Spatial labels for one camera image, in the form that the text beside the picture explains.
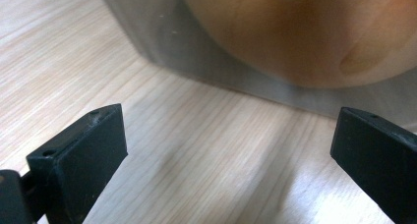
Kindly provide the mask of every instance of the tabletop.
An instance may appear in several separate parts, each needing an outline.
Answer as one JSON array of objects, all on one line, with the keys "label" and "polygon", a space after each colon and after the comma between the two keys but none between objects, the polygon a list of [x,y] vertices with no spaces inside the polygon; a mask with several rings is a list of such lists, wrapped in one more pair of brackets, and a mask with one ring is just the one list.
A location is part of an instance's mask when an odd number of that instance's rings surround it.
[{"label": "tabletop", "polygon": [[129,156],[85,223],[391,223],[330,157],[334,119],[156,66],[102,0],[0,0],[0,17],[1,169],[122,104]]}]

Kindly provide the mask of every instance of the wooden table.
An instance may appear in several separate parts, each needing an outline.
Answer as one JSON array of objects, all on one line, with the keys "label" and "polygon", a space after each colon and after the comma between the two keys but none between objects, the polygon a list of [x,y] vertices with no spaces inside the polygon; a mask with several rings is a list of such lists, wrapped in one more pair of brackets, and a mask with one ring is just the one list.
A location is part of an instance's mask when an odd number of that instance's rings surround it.
[{"label": "wooden table", "polygon": [[391,223],[329,156],[333,119],[142,58],[102,0],[0,0],[0,168],[122,103],[129,156],[86,223]]}]

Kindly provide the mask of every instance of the brown rounded object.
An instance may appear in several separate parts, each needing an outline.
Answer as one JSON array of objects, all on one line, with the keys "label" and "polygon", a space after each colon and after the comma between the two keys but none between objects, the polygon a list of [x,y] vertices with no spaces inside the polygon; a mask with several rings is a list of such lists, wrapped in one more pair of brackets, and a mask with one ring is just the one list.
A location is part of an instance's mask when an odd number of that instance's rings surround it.
[{"label": "brown rounded object", "polygon": [[370,84],[417,65],[417,0],[186,2],[227,52],[292,84]]}]

